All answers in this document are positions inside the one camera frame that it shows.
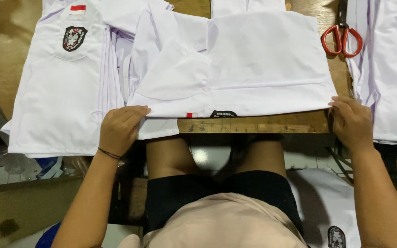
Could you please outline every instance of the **embroidered badge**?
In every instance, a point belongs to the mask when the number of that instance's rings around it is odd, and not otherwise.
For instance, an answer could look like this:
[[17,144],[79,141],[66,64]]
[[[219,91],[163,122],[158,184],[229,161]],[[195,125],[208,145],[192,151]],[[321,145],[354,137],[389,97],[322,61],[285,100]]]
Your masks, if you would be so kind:
[[235,114],[232,111],[217,111],[217,110],[214,110],[214,112],[212,112],[210,117],[212,117],[212,118],[237,117],[237,114]]
[[82,45],[87,32],[84,27],[69,26],[65,29],[62,47],[67,52],[73,52]]
[[337,226],[331,226],[327,231],[329,238],[329,247],[331,248],[345,248],[345,234]]

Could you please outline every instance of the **shirt pocket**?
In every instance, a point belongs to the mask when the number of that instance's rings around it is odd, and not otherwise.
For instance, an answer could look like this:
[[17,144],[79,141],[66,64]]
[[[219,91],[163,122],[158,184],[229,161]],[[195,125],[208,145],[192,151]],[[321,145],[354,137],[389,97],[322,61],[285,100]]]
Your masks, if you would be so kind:
[[63,20],[53,55],[75,61],[87,56],[91,42],[90,22]]
[[135,93],[146,98],[171,101],[206,92],[210,60],[174,40],[163,47]]

